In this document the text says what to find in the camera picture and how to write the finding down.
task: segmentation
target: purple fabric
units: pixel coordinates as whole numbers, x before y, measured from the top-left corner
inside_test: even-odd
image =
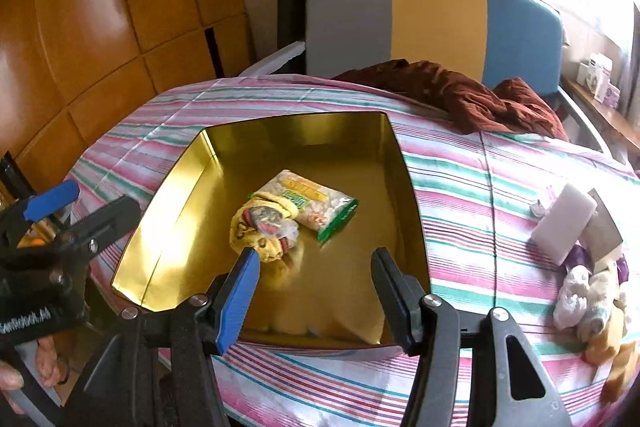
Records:
[[[593,273],[593,261],[591,260],[591,254],[589,254],[589,251],[585,247],[581,247],[578,244],[574,245],[573,248],[569,250],[569,254],[567,254],[563,264],[567,271],[581,264],[582,266],[586,266],[587,270]]]
[[[629,267],[626,265],[624,255],[616,261],[616,265],[618,266],[618,283],[627,282],[629,280]]]

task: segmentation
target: yellow package label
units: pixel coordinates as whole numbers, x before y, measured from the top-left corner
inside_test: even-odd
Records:
[[[326,194],[322,194],[322,192],[312,187],[310,184],[295,181],[291,178],[285,178],[282,181],[282,184],[285,187],[290,188],[291,190],[295,190],[299,194],[306,196],[310,200],[326,201],[329,198]]]

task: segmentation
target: chair backrest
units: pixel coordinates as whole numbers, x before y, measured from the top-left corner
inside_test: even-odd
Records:
[[[305,40],[307,74],[325,78],[406,58],[558,90],[562,23],[539,0],[306,0]]]

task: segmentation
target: small bundle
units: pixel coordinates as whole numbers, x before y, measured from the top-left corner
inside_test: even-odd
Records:
[[[236,253],[253,248],[260,261],[277,261],[293,248],[298,225],[292,218],[298,208],[286,198],[268,192],[256,192],[231,219],[229,244]]]

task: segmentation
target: green package label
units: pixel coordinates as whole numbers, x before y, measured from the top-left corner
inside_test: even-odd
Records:
[[[287,198],[287,200],[292,201],[295,206],[298,207],[299,210],[305,208],[306,204],[309,202],[307,198],[305,198],[302,194],[298,194],[293,190],[285,190],[281,196],[283,198]]]

